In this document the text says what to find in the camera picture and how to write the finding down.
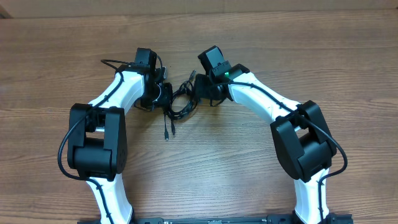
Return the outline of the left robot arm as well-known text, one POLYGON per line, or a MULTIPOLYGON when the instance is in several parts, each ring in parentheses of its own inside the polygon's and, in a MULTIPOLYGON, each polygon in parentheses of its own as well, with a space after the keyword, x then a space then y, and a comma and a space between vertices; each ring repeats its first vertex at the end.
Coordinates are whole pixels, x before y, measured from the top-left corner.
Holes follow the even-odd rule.
POLYGON ((153 111, 169 102, 164 84, 166 68, 151 49, 138 48, 134 61, 103 59, 114 69, 114 81, 100 96, 70 109, 69 130, 60 144, 67 147, 69 174, 86 182, 100 210, 98 223, 133 223, 134 209, 127 199, 122 172, 127 162, 126 115, 131 108, 153 111))

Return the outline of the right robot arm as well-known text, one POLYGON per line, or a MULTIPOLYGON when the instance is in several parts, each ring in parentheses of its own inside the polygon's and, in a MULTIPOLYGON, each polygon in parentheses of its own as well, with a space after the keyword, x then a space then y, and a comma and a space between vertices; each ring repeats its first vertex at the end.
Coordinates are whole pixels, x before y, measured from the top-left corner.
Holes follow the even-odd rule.
POLYGON ((277 159, 294 180, 296 217, 301 223, 324 223, 329 214, 325 183, 336 146, 320 107, 271 90, 247 67, 232 66, 217 46, 198 59, 205 70, 195 84, 198 97, 227 98, 267 121, 277 159))

